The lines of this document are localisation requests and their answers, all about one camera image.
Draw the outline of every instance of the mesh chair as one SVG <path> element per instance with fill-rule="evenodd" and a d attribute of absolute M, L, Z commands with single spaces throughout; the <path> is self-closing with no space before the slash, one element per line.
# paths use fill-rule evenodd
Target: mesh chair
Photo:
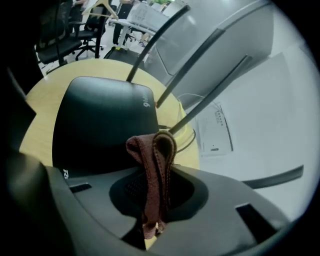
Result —
<path fill-rule="evenodd" d="M 42 32 L 35 50 L 43 64 L 59 60 L 59 65 L 64 65 L 66 64 L 64 56 L 71 54 L 82 45 L 81 40 L 70 37 L 68 19 L 71 7 L 72 0 L 67 0 L 59 5 L 57 18 L 57 6 L 47 9 L 40 17 Z"/>
<path fill-rule="evenodd" d="M 106 15 L 108 13 L 107 8 L 100 4 L 97 7 L 93 8 L 90 11 L 91 14 L 102 14 Z M 99 58 L 99 50 L 100 50 L 100 39 L 104 32 L 106 32 L 105 23 L 106 23 L 107 17 L 105 16 L 95 16 L 95 15 L 89 15 L 89 18 L 87 19 L 86 23 L 81 22 L 73 22 L 72 24 L 78 25 L 78 28 L 75 29 L 75 32 L 71 34 L 71 37 L 78 38 L 80 40 L 83 40 L 84 46 L 80 47 L 79 50 L 81 50 L 78 55 L 75 57 L 75 60 L 78 61 L 79 56 L 83 54 L 85 51 L 91 51 L 95 54 L 95 58 Z M 85 25 L 84 30 L 79 31 L 80 25 Z M 93 41 L 93 39 L 96 40 L 95 45 L 89 45 L 90 41 Z"/>

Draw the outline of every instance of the brown cloth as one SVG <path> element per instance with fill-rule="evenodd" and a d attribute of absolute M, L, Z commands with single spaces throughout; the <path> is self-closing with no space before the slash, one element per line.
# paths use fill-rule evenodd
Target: brown cloth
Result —
<path fill-rule="evenodd" d="M 151 239 L 166 226 L 170 205 L 170 169 L 177 153 L 177 144 L 171 133 L 163 130 L 156 134 L 129 138 L 126 150 L 145 168 L 148 188 L 142 229 L 144 238 Z"/>

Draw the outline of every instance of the black router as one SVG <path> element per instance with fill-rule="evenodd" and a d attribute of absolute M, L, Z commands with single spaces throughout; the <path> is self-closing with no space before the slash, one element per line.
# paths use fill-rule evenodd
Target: black router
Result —
<path fill-rule="evenodd" d="M 132 136 L 159 131 L 156 108 L 159 108 L 183 76 L 224 33 L 217 29 L 181 68 L 155 104 L 153 92 L 146 86 L 132 83 L 152 46 L 161 35 L 190 7 L 186 5 L 171 17 L 153 36 L 132 67 L 126 81 L 77 77 L 61 102 L 52 142 L 52 162 L 67 176 L 81 177 L 103 174 L 137 166 L 126 151 Z M 209 105 L 247 66 L 251 57 L 243 59 L 186 117 L 172 127 L 178 132 Z"/>

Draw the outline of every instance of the chair backrest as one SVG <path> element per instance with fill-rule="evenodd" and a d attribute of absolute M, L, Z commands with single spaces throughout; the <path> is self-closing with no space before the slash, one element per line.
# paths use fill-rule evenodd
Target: chair backrest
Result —
<path fill-rule="evenodd" d="M 99 4 L 97 7 L 92 8 L 90 11 L 91 14 L 101 14 L 101 15 L 107 15 L 108 10 L 103 4 Z M 105 23 L 106 23 L 107 17 L 105 16 L 95 16 L 95 15 L 89 15 L 89 18 L 87 19 L 84 30 L 87 31 L 93 31 L 95 33 L 98 33 L 101 31 L 101 35 L 106 31 Z"/>
<path fill-rule="evenodd" d="M 58 40 L 69 37 L 68 20 L 72 7 L 72 0 L 65 0 L 60 3 L 56 20 L 57 6 L 53 5 L 40 16 L 41 37 L 36 44 L 36 51 L 39 52 L 56 43 L 56 30 Z"/>

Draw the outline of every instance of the round wooden table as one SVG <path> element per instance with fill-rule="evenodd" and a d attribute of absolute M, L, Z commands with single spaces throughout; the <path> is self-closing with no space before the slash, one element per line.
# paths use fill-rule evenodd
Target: round wooden table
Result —
<path fill-rule="evenodd" d="M 132 65 L 111 59 L 87 59 L 59 67 L 39 81 L 27 94 L 26 101 L 36 112 L 20 151 L 37 157 L 44 165 L 52 166 L 52 141 L 58 110 L 70 82 L 76 77 L 99 77 L 125 81 Z M 154 100 L 158 100 L 165 86 L 150 74 L 138 70 L 133 83 L 149 87 Z M 170 94 L 163 105 L 156 109 L 159 125 L 172 127 L 181 118 L 180 105 Z M 192 140 L 194 134 L 190 125 L 176 135 L 177 148 L 182 149 Z M 199 153 L 196 140 L 178 153 L 175 164 L 199 169 Z"/>

